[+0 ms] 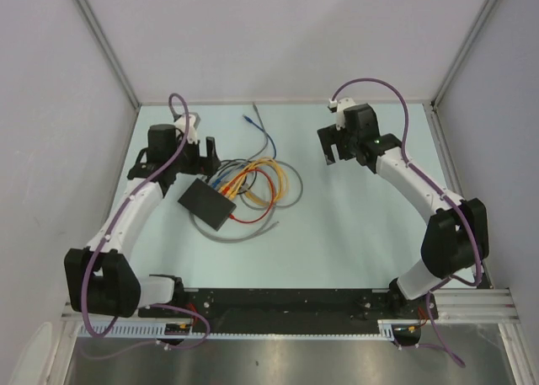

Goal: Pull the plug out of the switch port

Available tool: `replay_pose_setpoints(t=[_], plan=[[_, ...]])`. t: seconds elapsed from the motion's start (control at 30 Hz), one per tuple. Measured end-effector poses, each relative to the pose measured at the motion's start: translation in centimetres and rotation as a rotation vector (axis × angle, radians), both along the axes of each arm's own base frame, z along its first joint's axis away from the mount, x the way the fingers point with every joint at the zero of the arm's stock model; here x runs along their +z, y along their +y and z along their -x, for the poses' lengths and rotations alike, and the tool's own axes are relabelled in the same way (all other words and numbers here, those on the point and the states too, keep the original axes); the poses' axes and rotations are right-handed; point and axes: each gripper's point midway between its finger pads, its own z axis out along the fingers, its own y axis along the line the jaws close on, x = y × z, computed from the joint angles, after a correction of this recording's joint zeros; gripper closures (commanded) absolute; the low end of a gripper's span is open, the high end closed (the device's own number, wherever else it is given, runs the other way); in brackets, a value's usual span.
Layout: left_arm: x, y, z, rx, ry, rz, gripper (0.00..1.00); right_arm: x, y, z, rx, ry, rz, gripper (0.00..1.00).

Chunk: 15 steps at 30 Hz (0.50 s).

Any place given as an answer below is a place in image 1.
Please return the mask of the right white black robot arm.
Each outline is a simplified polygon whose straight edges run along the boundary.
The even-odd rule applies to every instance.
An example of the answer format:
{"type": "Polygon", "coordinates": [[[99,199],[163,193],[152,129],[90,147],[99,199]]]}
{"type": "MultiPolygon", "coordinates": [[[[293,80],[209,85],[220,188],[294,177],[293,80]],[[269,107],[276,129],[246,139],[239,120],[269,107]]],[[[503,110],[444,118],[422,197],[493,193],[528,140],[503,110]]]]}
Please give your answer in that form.
{"type": "Polygon", "coordinates": [[[440,187],[405,158],[403,142],[380,133],[376,112],[368,104],[341,99],[330,101],[328,108],[335,122],[318,130],[326,163],[356,160],[399,191],[426,224],[419,261],[389,284],[390,312],[409,318],[430,290],[455,280],[469,267],[474,278],[468,284],[477,286],[489,255],[485,205],[440,187]]]}

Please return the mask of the black network switch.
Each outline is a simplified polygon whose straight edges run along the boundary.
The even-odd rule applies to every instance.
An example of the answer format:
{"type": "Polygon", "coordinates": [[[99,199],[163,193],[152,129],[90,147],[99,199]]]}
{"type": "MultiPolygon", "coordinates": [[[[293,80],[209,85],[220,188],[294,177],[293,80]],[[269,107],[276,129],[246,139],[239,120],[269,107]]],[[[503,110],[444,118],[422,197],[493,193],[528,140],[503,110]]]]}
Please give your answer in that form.
{"type": "Polygon", "coordinates": [[[221,229],[236,209],[234,202],[202,179],[195,179],[179,197],[178,203],[215,231],[221,229]]]}

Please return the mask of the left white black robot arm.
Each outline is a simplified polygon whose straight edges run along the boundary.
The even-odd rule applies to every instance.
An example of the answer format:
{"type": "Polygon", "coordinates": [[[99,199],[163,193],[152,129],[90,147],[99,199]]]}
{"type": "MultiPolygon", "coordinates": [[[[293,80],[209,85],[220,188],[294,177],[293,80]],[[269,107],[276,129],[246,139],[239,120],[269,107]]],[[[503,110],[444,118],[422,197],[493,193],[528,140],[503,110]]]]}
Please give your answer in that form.
{"type": "Polygon", "coordinates": [[[69,249],[64,259],[73,310],[129,318],[153,304],[166,316],[179,316],[186,297],[176,291],[172,275],[138,277],[129,257],[148,218],[164,199],[178,174],[211,175],[220,166],[213,137],[200,154],[196,115],[149,128],[147,146],[127,174],[118,206],[82,249],[69,249]]]}

